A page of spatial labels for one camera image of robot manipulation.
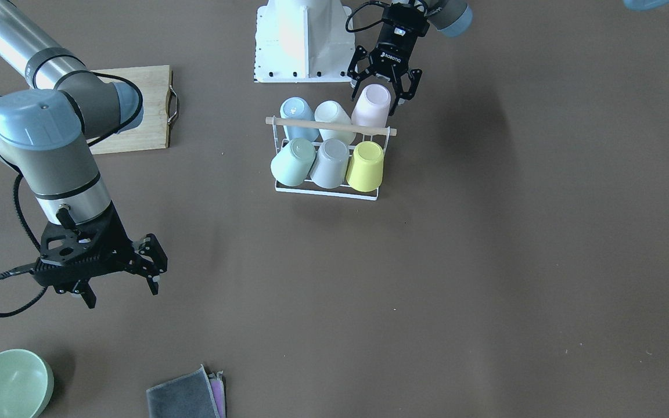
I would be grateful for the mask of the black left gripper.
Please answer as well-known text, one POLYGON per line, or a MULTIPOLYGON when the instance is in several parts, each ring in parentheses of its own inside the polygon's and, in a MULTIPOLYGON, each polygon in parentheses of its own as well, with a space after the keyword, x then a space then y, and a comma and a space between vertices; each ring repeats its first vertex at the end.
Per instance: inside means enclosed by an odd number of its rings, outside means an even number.
POLYGON ((361 82, 374 77, 376 73, 392 73, 391 83, 394 90, 392 108, 414 98, 422 78, 422 69, 409 69, 409 59, 419 37, 427 34, 428 22, 396 22, 383 20, 374 49, 367 50, 358 45, 348 65, 347 75, 351 78, 353 92, 350 99, 355 99, 361 82), (407 75, 408 90, 404 90, 402 78, 407 75))

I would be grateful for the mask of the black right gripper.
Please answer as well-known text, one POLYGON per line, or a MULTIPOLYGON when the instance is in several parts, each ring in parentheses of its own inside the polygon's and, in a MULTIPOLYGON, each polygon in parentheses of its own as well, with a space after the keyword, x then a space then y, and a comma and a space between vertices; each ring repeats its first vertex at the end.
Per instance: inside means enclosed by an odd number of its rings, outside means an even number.
POLYGON ((168 269, 168 257, 153 233, 132 242, 128 238, 113 203, 98 217, 77 224, 66 204, 56 219, 48 223, 41 237, 40 257, 32 275, 39 285, 71 290, 82 297, 88 309, 96 306, 90 278, 123 272, 146 279, 153 296, 159 293, 160 275, 168 269))

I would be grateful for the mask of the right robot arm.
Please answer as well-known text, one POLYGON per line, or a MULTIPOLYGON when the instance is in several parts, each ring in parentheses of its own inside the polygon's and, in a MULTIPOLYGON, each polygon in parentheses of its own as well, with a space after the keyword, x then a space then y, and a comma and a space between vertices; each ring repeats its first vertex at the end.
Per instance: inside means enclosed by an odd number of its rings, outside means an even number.
POLYGON ((140 89, 90 71, 10 1, 0 1, 0 56, 28 84, 0 95, 0 161, 17 174, 16 214, 39 251, 0 281, 27 273, 42 292, 69 292, 93 308, 90 280, 127 272, 156 296, 167 255, 156 235, 128 238, 90 149, 141 123, 140 89))

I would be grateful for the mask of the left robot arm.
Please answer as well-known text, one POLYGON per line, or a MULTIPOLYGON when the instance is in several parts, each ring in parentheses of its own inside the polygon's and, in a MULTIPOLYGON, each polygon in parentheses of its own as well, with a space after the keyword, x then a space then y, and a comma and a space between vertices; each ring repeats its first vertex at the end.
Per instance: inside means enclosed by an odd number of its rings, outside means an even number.
POLYGON ((422 78, 422 69, 412 68, 409 64, 417 40, 424 37, 430 27, 435 27, 446 37, 457 37, 467 31, 472 20, 472 8, 465 1, 362 3, 348 15, 346 32, 355 34, 380 26, 380 34, 372 50, 359 45, 353 53, 346 71, 353 85, 351 100, 355 99, 361 82, 369 77, 382 78, 393 87, 394 100, 389 111, 392 116, 397 106, 414 98, 422 78), (380 19, 365 27, 351 28, 355 15, 369 6, 382 8, 380 19))

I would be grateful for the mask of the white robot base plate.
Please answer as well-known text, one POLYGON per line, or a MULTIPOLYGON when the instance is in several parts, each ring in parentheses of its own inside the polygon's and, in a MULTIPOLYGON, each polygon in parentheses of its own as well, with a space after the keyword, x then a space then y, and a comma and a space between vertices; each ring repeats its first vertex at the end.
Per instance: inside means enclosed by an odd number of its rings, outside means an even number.
POLYGON ((340 1, 268 1, 257 9, 253 81, 351 82, 355 34, 340 1))

